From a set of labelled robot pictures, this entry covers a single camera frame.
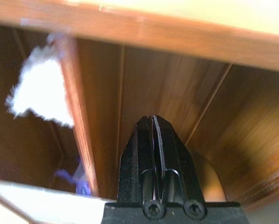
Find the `white fluffy object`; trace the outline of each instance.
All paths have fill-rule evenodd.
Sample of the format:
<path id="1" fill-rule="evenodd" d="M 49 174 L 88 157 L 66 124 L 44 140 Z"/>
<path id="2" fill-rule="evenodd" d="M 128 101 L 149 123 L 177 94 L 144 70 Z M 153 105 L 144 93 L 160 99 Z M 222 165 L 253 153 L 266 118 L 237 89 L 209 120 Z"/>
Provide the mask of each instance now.
<path id="1" fill-rule="evenodd" d="M 32 111 L 44 120 L 74 126 L 66 103 L 61 65 L 53 47 L 37 47 L 32 51 L 5 104 L 14 117 L 25 116 Z"/>

